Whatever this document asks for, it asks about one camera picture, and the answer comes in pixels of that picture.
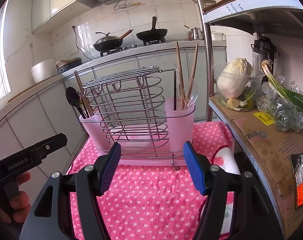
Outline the left hand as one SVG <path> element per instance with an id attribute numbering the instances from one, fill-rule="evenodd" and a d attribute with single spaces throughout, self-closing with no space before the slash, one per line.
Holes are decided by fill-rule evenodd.
<path id="1" fill-rule="evenodd" d="M 25 172 L 17 177 L 17 182 L 19 185 L 22 185 L 28 182 L 30 179 L 31 179 L 30 172 Z M 9 204 L 15 210 L 15 213 L 13 214 L 13 220 L 15 220 L 15 222 L 20 224 L 23 223 L 26 220 L 28 213 L 31 209 L 28 194 L 24 191 L 20 191 L 18 195 L 16 195 L 15 197 L 9 200 Z M 5 213 L 1 208 L 0 208 L 0 219 L 2 220 L 2 222 L 6 224 L 11 223 L 10 216 L 7 213 Z"/>

